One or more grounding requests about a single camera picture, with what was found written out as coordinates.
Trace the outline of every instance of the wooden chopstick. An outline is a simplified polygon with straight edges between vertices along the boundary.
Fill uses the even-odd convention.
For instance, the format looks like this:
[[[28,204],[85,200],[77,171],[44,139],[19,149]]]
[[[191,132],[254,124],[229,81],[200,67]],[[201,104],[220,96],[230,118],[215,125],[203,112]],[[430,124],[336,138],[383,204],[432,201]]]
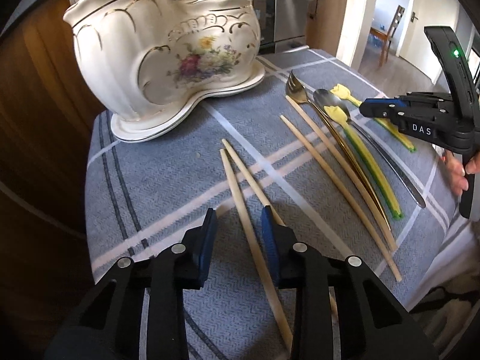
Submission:
[[[362,208],[359,206],[355,198],[351,195],[350,191],[345,187],[345,185],[342,183],[340,178],[335,174],[333,169],[330,168],[327,162],[322,158],[322,156],[318,153],[318,151],[315,150],[315,147],[313,147],[313,145],[311,145],[311,143],[308,142],[308,140],[302,135],[302,133],[298,131],[297,128],[286,117],[284,117],[284,115],[280,115],[280,118],[288,126],[288,128],[293,132],[293,134],[297,137],[297,139],[303,143],[303,145],[308,149],[308,151],[315,158],[318,164],[320,164],[322,169],[332,179],[333,183],[337,186],[337,188],[340,190],[342,195],[349,202],[350,206],[357,213],[358,217],[367,228],[371,237],[377,244],[378,249],[380,249],[380,252],[383,254],[383,257],[385,258],[388,266],[391,268],[392,273],[395,276],[395,279],[398,282],[402,281],[402,275],[400,274],[400,271],[398,270],[397,265],[393,261],[392,255],[390,254],[386,246],[383,244],[382,239],[377,234],[374,226],[371,224],[371,222],[369,221],[369,219],[367,218],[367,216],[365,215],[365,213],[363,212]]]
[[[282,218],[280,218],[279,214],[275,211],[275,208],[273,207],[272,203],[268,200],[266,197],[265,193],[263,193],[262,189],[258,185],[258,183],[255,181],[254,177],[251,175],[250,171],[247,169],[245,164],[242,162],[240,157],[238,156],[237,152],[233,149],[233,147],[229,144],[229,141],[226,139],[222,139],[222,143],[224,144],[226,150],[229,152],[230,157],[232,157],[233,161],[237,165],[237,167],[240,169],[241,173],[243,174],[244,178],[248,181],[251,189],[255,194],[257,195],[258,199],[264,206],[270,206],[272,209],[272,214],[274,216],[275,221],[281,225],[285,226],[285,223],[283,222]],[[336,318],[338,321],[338,308],[337,308],[337,302],[335,302],[335,299],[333,299],[332,295],[330,295],[330,308],[332,310],[333,316]]]
[[[254,228],[251,224],[250,217],[247,212],[247,207],[245,206],[245,202],[243,201],[242,192],[240,191],[240,188],[237,184],[235,173],[233,172],[232,166],[230,165],[225,149],[220,150],[220,155],[222,156],[226,179],[229,183],[235,206],[237,207],[238,216],[240,217],[240,222],[242,224],[243,231],[245,232],[245,236],[250,247],[250,252],[253,257],[255,267],[257,268],[258,276],[260,276],[260,280],[262,282],[263,289],[265,290],[268,304],[270,305],[275,320],[277,321],[277,325],[280,330],[280,334],[282,335],[283,341],[285,342],[285,346],[290,352],[292,348],[293,335],[290,330],[289,323],[287,322],[287,317],[285,316],[285,312],[283,311],[280,299],[278,299],[277,292],[275,291],[275,286],[268,271],[266,262],[263,258],[260,246],[258,245]]]
[[[327,149],[330,150],[330,152],[335,157],[335,159],[340,163],[340,166],[342,166],[342,168],[345,170],[346,174],[350,177],[352,182],[355,184],[355,186],[358,189],[358,192],[360,192],[360,195],[363,197],[366,204],[370,208],[370,211],[373,214],[373,217],[375,218],[375,221],[377,222],[378,226],[380,227],[380,230],[382,231],[382,234],[385,237],[385,240],[387,241],[388,246],[392,251],[396,251],[398,249],[397,243],[395,241],[395,238],[392,235],[392,232],[390,231],[388,223],[383,218],[382,214],[380,213],[380,210],[375,205],[374,200],[371,198],[370,194],[368,193],[367,189],[365,188],[365,186],[363,185],[363,183],[361,182],[357,174],[353,171],[353,169],[347,163],[345,158],[343,158],[343,156],[337,150],[335,145],[333,145],[332,142],[330,142],[327,136],[317,126],[317,124],[307,115],[307,113],[302,109],[302,107],[300,107],[296,102],[294,102],[289,96],[285,96],[285,97],[288,100],[288,102],[291,104],[291,106],[295,109],[295,111],[297,111],[298,114],[303,118],[303,120],[305,120],[306,123],[310,126],[310,128],[313,131],[315,131],[315,133],[322,140],[322,142],[325,144]]]

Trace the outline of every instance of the metal screw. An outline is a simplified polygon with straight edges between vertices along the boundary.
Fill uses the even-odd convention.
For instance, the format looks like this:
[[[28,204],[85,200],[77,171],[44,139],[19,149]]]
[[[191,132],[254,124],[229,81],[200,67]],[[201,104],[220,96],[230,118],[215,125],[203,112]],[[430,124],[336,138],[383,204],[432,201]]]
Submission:
[[[293,244],[293,250],[297,251],[298,253],[303,253],[307,251],[307,245],[301,242],[297,242],[296,244]]]
[[[186,251],[186,247],[183,244],[175,244],[172,246],[172,252],[175,254],[180,254]]]
[[[131,264],[131,260],[128,257],[122,257],[120,260],[117,262],[117,266],[119,268],[126,268]]]
[[[349,257],[349,264],[351,266],[360,266],[362,261],[357,256]]]

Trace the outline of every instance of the vase saucer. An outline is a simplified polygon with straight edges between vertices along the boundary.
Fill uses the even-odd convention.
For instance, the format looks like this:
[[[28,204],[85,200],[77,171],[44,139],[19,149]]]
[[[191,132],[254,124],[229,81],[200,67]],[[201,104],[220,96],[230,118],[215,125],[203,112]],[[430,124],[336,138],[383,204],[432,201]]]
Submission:
[[[236,95],[237,93],[247,91],[257,86],[263,80],[264,76],[265,68],[263,67],[263,64],[257,60],[254,60],[252,74],[246,81],[229,88],[223,88],[220,90],[210,89],[195,93],[195,95],[189,98],[183,108],[174,117],[172,117],[172,119],[158,126],[146,128],[145,130],[132,130],[132,123],[129,123],[129,128],[127,129],[125,126],[125,121],[123,121],[123,119],[117,114],[113,114],[110,123],[113,135],[115,135],[115,137],[122,142],[127,143],[139,143],[152,140],[163,134],[166,134],[178,126],[190,114],[190,112],[192,112],[196,105],[206,97],[226,97]]]

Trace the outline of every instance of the finger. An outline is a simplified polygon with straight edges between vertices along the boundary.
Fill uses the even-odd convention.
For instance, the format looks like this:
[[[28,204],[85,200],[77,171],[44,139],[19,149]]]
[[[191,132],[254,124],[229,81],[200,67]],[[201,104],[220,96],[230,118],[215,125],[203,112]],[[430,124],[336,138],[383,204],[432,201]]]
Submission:
[[[452,190],[455,190],[455,189],[459,188],[463,191],[468,191],[468,189],[469,189],[468,180],[466,178],[464,178],[460,175],[456,175],[456,174],[451,175],[450,185],[452,187]]]
[[[480,153],[477,153],[470,162],[465,166],[467,174],[472,175],[480,172]]]
[[[451,151],[445,152],[445,164],[450,173],[465,176],[465,169],[460,161],[458,161]]]
[[[452,188],[452,192],[453,192],[453,195],[458,197],[462,196],[463,194],[462,188]]]

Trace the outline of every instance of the door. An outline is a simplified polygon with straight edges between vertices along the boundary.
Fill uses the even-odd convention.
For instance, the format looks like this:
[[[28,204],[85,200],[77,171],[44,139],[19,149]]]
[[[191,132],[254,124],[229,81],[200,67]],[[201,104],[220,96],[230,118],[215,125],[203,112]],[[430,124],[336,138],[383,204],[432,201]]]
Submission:
[[[431,50],[423,28],[450,26],[455,30],[459,9],[460,4],[457,0],[413,0],[412,17],[406,17],[409,26],[400,56],[422,71],[434,84],[442,68]]]
[[[480,76],[480,55],[472,49],[469,56],[469,68],[472,73],[473,82],[477,84]]]

